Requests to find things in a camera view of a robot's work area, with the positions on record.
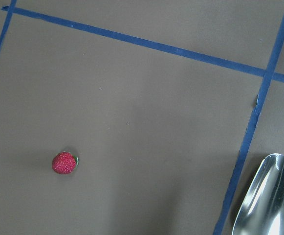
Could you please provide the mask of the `red strawberry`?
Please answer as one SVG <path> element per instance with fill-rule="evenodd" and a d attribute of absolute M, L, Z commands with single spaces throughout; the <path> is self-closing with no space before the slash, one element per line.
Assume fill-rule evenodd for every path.
<path fill-rule="evenodd" d="M 60 152 L 52 160 L 52 170 L 58 174 L 71 174 L 79 165 L 79 158 L 70 152 Z"/>

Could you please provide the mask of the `metal ice scoop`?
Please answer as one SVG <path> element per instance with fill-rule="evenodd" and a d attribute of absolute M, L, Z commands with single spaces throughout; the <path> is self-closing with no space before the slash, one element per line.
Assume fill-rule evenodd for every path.
<path fill-rule="evenodd" d="M 284 155 L 261 162 L 241 204 L 234 235 L 284 235 Z"/>

